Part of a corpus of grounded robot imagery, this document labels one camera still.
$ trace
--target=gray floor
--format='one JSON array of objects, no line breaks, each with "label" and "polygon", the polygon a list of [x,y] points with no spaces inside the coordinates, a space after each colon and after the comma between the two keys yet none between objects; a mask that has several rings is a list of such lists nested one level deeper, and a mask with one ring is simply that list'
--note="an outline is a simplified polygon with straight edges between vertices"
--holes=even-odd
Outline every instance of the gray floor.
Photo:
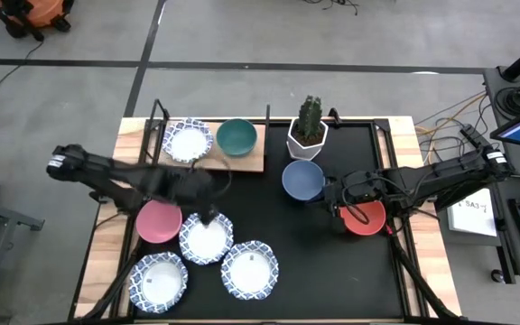
[{"label": "gray floor", "polygon": [[[72,31],[46,32],[32,57],[140,60],[156,2],[78,1]],[[326,1],[169,0],[150,60],[493,67],[520,54],[520,0],[357,2],[355,17],[349,6],[322,11]],[[21,59],[34,45],[9,38],[0,23],[0,58]],[[11,68],[0,66],[0,78]],[[18,231],[0,274],[0,314],[13,315],[13,324],[68,315],[97,205],[83,185],[47,177],[45,165],[57,144],[111,154],[135,72],[23,67],[0,88],[0,204],[47,220],[41,233]],[[481,90],[479,75],[149,69],[134,116],[145,116],[155,98],[176,116],[258,116],[268,103],[273,115],[290,116],[307,94],[317,94],[345,116],[420,121]],[[475,124],[475,109],[459,120]],[[484,119],[496,127],[490,109]],[[457,133],[448,127],[439,135]],[[498,267],[494,248],[447,244],[447,251],[463,313],[520,324],[520,281],[488,280]]]}]

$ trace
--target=scalloped plate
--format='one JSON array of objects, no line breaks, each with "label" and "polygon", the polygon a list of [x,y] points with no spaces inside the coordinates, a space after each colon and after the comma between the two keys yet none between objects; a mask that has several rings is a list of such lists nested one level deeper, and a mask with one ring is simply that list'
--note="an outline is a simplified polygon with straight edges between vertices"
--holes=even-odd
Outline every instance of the scalloped plate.
[{"label": "scalloped plate", "polygon": [[180,163],[191,163],[206,155],[214,144],[208,124],[186,118],[169,125],[163,134],[162,150]]},{"label": "scalloped plate", "polygon": [[130,301],[145,312],[163,313],[186,291],[188,270],[172,252],[144,256],[130,275]]},{"label": "scalloped plate", "polygon": [[222,283],[240,300],[268,297],[278,282],[278,261],[267,244],[253,240],[234,245],[222,262]]},{"label": "scalloped plate", "polygon": [[233,228],[232,221],[221,213],[207,227],[192,213],[181,225],[181,254],[197,265],[217,262],[234,244]]}]

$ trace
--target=white hexagonal pot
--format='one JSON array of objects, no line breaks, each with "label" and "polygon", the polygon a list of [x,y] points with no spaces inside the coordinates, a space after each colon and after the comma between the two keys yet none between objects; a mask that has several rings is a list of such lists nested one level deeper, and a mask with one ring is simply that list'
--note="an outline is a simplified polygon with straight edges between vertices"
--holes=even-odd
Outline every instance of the white hexagonal pot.
[{"label": "white hexagonal pot", "polygon": [[324,122],[320,121],[322,127],[324,127],[324,136],[322,137],[322,142],[315,145],[303,146],[293,137],[293,126],[296,124],[297,118],[294,118],[290,123],[290,128],[288,129],[288,139],[286,140],[286,146],[288,147],[288,152],[290,153],[290,157],[297,160],[307,160],[310,161],[322,150],[322,147],[326,143],[326,136],[329,133],[329,126]]}]

